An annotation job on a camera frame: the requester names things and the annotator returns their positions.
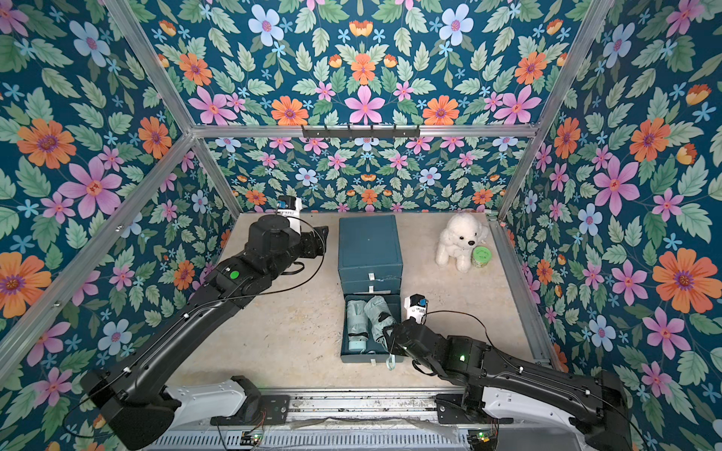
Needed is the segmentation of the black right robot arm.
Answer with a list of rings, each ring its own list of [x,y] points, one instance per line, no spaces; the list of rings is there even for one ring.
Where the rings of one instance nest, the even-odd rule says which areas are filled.
[[[385,326],[383,337],[392,354],[404,355],[413,367],[464,388],[458,406],[466,415],[499,418],[492,391],[537,401],[595,450],[631,450],[631,422],[620,378],[607,371],[597,376],[573,375],[545,368],[468,336],[442,336],[408,319]]]

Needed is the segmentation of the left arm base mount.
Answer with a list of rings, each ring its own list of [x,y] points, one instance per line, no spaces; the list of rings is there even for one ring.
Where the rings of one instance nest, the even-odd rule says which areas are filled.
[[[213,426],[278,426],[286,423],[291,397],[263,395],[259,388],[244,376],[233,376],[231,381],[244,395],[244,402],[230,415],[215,416]]]

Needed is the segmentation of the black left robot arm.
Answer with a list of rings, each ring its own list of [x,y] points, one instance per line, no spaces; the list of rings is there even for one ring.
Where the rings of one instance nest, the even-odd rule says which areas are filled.
[[[220,262],[204,284],[153,338],[111,370],[94,370],[81,386],[107,426],[129,450],[141,450],[168,430],[216,417],[252,422],[261,395],[244,377],[223,383],[170,386],[169,378],[221,325],[298,259],[326,254],[328,227],[298,232],[300,219],[265,215],[252,223],[244,250]]]

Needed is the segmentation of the teal drawer cabinet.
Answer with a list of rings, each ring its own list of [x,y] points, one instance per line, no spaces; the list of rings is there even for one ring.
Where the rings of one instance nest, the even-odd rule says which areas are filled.
[[[344,300],[344,323],[340,359],[345,364],[375,364],[388,353],[373,342],[368,322],[366,351],[350,353],[346,330],[346,307],[351,300],[366,303],[382,296],[397,323],[402,321],[402,248],[396,219],[392,216],[345,217],[338,222],[338,276]]]

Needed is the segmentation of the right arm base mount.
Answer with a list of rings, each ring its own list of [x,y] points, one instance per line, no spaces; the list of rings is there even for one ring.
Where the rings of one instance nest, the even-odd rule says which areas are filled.
[[[442,425],[483,424],[483,425],[509,425],[513,424],[511,417],[492,415],[483,409],[483,402],[467,400],[464,394],[438,394],[434,397],[437,420]]]

